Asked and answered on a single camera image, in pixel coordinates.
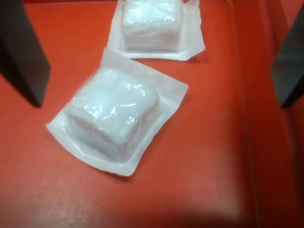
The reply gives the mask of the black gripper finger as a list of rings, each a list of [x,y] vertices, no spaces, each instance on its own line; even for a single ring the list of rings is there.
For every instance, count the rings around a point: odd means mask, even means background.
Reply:
[[[272,77],[282,108],[290,107],[304,94],[304,10],[300,9],[273,65]]]
[[[0,72],[34,107],[41,107],[50,63],[26,13],[23,1],[0,2]]]

